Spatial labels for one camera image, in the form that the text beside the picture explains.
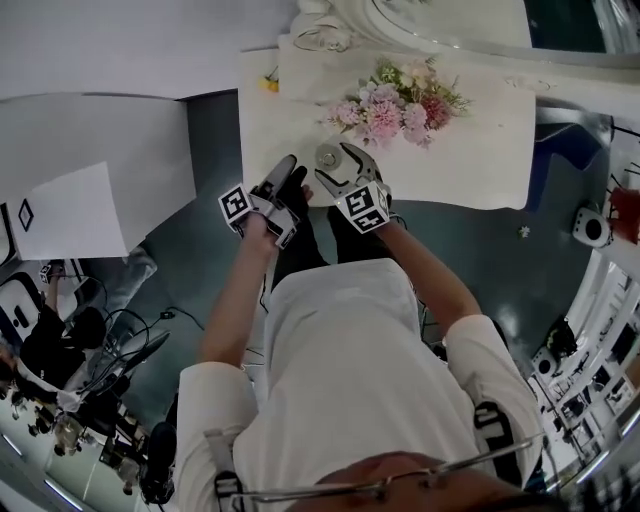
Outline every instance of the equipment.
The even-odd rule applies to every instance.
[[[296,234],[299,219],[276,196],[295,169],[297,159],[287,155],[273,168],[260,185],[247,194],[241,183],[218,198],[225,222],[232,231],[243,236],[243,225],[251,212],[267,220],[269,231],[278,237],[276,245],[284,249]]]
[[[582,207],[576,213],[573,237],[591,247],[604,247],[609,242],[611,228],[607,220],[597,211]]]
[[[355,183],[338,183],[319,169],[316,178],[346,219],[360,233],[367,233],[389,222],[391,189],[382,182],[378,164],[368,153],[353,144],[341,142],[340,146],[359,165]]]
[[[40,281],[49,284],[51,276],[59,275],[64,272],[64,260],[51,260],[40,269]]]

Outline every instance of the white wall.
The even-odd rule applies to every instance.
[[[295,0],[0,0],[0,100],[233,89],[237,52],[275,45],[296,13]]]

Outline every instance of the dark floor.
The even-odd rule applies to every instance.
[[[242,179],[235,93],[189,102],[189,133],[197,199],[152,232],[144,244],[158,264],[130,304],[149,321],[168,305],[204,321],[220,291],[238,239],[218,211],[217,197]],[[553,157],[537,214],[478,211],[437,203],[397,201],[409,230],[472,289],[483,310],[503,327],[514,356],[526,361],[551,323],[566,313],[584,274],[590,249],[568,231],[584,199],[604,194],[608,156],[601,152],[585,172]],[[321,250],[335,261],[323,211],[312,218]],[[529,238],[518,228],[528,225]],[[179,372],[193,364],[200,331],[184,316],[165,325],[169,341],[135,374],[125,403],[153,425],[168,409]]]
[[[534,48],[605,53],[591,0],[525,0]]]

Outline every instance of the person in black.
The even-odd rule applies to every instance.
[[[47,401],[50,401],[51,393],[65,388],[67,381],[85,362],[84,350],[98,348],[106,336],[102,315],[97,309],[89,307],[74,318],[72,329],[63,337],[66,326],[58,316],[57,299],[58,281],[64,267],[61,263],[53,263],[52,266],[49,290],[40,318],[20,347],[16,365],[18,387],[41,394],[33,387],[35,384],[49,394]]]

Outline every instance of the black pants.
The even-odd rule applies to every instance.
[[[391,251],[385,243],[372,232],[361,234],[344,218],[337,207],[332,206],[327,213],[331,231],[336,239],[338,263],[352,261],[377,260],[391,258]],[[318,250],[309,218],[298,225],[298,232],[287,247],[280,251],[273,275],[271,290],[289,274],[312,268],[324,267],[324,261]]]

